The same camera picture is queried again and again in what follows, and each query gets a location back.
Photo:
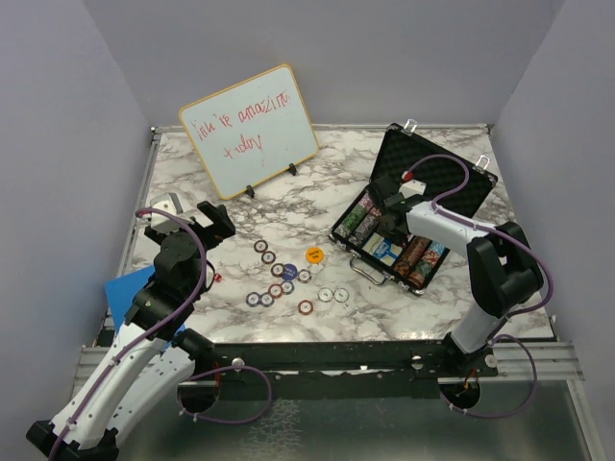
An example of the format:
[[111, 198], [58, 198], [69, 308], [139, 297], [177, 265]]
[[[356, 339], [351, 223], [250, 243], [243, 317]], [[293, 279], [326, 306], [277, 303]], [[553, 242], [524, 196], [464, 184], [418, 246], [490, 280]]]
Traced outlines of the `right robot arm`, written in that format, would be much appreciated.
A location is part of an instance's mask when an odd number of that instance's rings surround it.
[[500, 226], [449, 211], [422, 195], [420, 182], [381, 178], [367, 186], [382, 212], [381, 225], [393, 234], [412, 233], [466, 258], [473, 303], [443, 340], [443, 368], [462, 376], [477, 361], [512, 309], [544, 285], [526, 236], [515, 223]]

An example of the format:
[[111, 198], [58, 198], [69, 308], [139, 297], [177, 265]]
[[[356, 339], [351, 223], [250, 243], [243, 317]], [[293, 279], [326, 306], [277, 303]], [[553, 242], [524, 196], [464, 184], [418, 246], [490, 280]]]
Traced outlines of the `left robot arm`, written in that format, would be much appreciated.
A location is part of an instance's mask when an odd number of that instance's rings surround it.
[[204, 227], [162, 206], [138, 216], [161, 217], [146, 235], [159, 244], [154, 273], [135, 294], [109, 350], [66, 407], [37, 421], [27, 440], [50, 460], [114, 460], [135, 425], [183, 379], [206, 376], [215, 362], [212, 343], [183, 329], [194, 304], [211, 288], [214, 274], [207, 252], [234, 236], [224, 206], [208, 201], [198, 210]]

